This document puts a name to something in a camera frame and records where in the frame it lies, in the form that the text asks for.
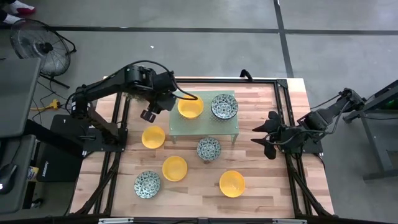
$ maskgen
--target glass platform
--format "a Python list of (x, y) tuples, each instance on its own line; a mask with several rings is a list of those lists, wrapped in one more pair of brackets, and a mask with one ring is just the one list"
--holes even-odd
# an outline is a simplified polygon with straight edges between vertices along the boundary
[[(183, 117), (177, 108), (178, 100), (170, 112), (169, 135), (175, 144), (178, 136), (209, 136), (209, 135), (231, 135), (232, 144), (235, 143), (239, 134), (238, 114), (231, 119), (219, 119), (211, 112), (211, 101), (220, 94), (230, 94), (235, 96), (235, 92), (228, 91), (190, 91), (190, 93), (202, 98), (204, 109), (196, 119)], [(175, 92), (178, 96), (183, 96), (181, 92)]]

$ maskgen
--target fan grill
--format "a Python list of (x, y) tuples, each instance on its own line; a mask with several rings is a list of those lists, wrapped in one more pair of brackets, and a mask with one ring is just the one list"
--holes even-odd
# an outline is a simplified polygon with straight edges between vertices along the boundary
[(63, 39), (39, 21), (21, 19), (11, 27), (11, 44), (19, 58), (41, 58), (43, 75), (64, 74), (70, 65), (70, 52)]

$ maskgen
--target computer mouse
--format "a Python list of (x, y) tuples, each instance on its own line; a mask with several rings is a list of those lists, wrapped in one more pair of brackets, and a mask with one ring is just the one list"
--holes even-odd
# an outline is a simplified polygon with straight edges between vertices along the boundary
[(6, 164), (0, 168), (0, 194), (8, 194), (14, 187), (16, 164)]

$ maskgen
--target mounting plate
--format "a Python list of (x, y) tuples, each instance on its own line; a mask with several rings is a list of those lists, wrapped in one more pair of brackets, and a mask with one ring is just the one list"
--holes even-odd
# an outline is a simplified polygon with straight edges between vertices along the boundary
[(126, 148), (128, 129), (119, 128), (120, 141), (117, 145), (107, 145), (103, 143), (101, 131), (96, 128), (89, 128), (87, 136), (95, 136), (94, 140), (86, 140), (83, 150), (88, 152), (123, 152)]

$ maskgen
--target red shoe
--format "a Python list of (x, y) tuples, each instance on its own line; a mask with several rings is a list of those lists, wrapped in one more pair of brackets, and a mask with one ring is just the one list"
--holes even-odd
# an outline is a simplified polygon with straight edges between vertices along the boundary
[(30, 15), (36, 12), (36, 8), (28, 9), (28, 8), (17, 8), (17, 12), (20, 15)]
[(18, 0), (10, 4), (10, 10), (13, 14), (30, 15), (36, 12), (35, 7), (22, 3)]

